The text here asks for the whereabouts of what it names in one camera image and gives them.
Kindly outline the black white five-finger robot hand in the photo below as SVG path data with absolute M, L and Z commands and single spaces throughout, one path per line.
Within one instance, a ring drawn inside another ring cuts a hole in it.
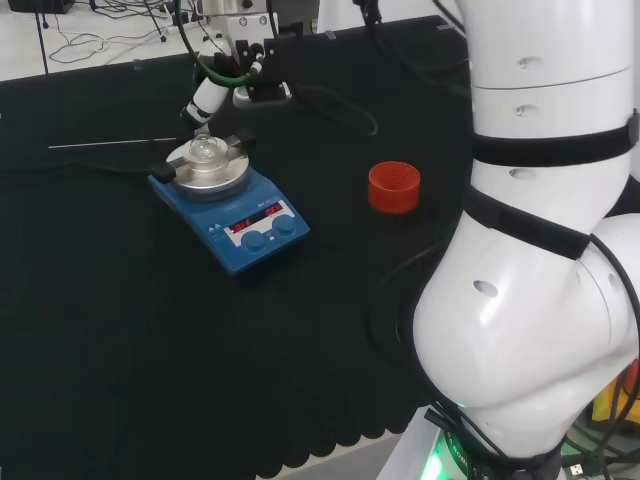
M 206 38 L 193 61 L 194 91 L 180 117 L 192 130 L 204 127 L 228 102 L 238 109 L 283 105 L 293 91 L 284 79 L 275 41 L 237 40 L 225 45 Z

